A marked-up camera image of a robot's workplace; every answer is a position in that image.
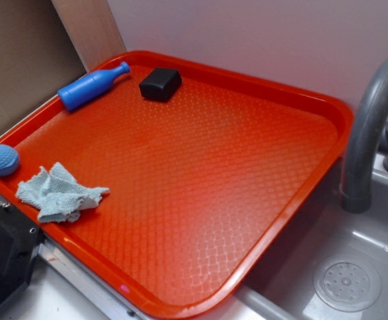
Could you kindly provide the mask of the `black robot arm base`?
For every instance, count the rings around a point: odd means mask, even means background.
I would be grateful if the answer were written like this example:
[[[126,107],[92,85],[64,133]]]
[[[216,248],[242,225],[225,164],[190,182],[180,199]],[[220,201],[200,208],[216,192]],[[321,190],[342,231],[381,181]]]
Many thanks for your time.
[[[0,205],[0,310],[28,288],[42,236],[18,208]]]

